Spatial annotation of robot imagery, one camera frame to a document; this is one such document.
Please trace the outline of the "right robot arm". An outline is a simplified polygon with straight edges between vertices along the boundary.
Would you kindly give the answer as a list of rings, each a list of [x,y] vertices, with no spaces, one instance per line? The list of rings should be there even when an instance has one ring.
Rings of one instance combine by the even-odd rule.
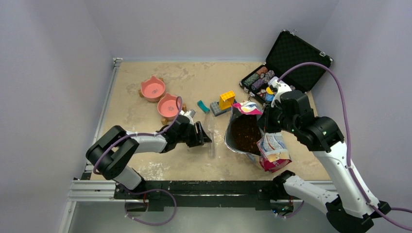
[[[257,124],[267,133],[292,133],[320,161],[336,188],[327,191],[287,170],[276,176],[267,190],[273,199],[297,197],[324,213],[341,233],[365,233],[375,218],[390,212],[389,204],[378,200],[360,177],[337,123],[315,116],[306,94],[298,90],[281,94],[265,105]]]

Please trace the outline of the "colourful pet food bag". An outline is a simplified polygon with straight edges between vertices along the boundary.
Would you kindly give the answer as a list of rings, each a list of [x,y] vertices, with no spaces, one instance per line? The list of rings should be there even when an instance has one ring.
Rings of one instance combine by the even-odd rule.
[[[262,115],[262,108],[255,102],[234,103],[224,142],[231,151],[274,173],[290,164],[292,158],[281,133],[267,133],[258,126]]]

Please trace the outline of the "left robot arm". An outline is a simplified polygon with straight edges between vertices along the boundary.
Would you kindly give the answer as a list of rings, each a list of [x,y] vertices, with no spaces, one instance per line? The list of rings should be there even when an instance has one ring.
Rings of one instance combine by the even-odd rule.
[[[93,173],[107,180],[114,180],[126,188],[134,199],[145,192],[144,179],[128,166],[137,153],[166,153],[179,143],[189,148],[212,143],[201,122],[191,116],[178,115],[170,124],[154,133],[132,133],[119,125],[113,126],[86,152],[86,159],[93,164]]]

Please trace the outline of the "clear plastic scoop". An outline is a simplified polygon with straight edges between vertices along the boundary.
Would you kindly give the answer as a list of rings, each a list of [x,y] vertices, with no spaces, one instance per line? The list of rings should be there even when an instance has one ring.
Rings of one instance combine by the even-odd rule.
[[[211,143],[209,145],[209,158],[214,159],[216,150],[215,150],[215,123],[214,123],[215,116],[210,111],[209,113],[205,114],[205,121],[204,121],[204,129],[206,131],[207,136],[211,139]]]

